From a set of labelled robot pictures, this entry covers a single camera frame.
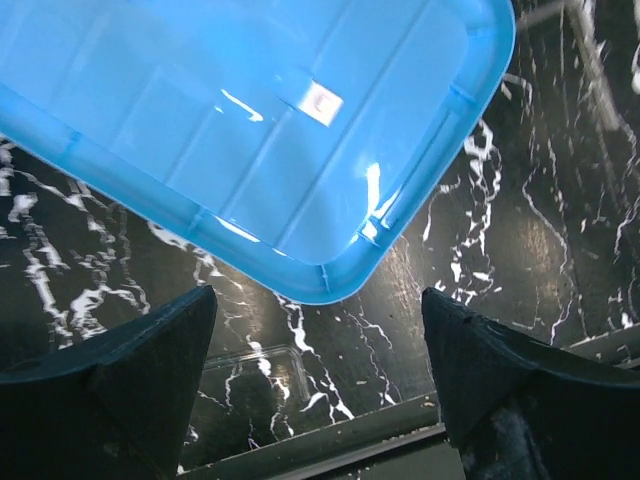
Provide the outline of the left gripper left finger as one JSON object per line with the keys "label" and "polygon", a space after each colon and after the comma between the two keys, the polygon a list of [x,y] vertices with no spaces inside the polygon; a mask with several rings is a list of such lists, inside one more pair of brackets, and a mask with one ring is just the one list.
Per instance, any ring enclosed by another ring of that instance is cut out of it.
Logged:
{"label": "left gripper left finger", "polygon": [[196,287],[3,371],[2,478],[175,478],[216,311]]}

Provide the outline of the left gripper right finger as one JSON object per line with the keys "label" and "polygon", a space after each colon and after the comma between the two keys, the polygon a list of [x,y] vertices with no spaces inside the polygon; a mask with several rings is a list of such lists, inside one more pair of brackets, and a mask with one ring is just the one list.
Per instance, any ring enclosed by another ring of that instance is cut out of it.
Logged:
{"label": "left gripper right finger", "polygon": [[639,374],[422,294],[446,433],[469,479],[636,479]]}

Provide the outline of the light blue plastic lid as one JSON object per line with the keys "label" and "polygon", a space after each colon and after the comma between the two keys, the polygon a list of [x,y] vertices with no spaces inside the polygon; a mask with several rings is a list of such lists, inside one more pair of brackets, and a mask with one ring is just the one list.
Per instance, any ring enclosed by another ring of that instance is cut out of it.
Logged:
{"label": "light blue plastic lid", "polygon": [[499,87],[509,1],[5,1],[1,130],[293,301],[371,276]]}

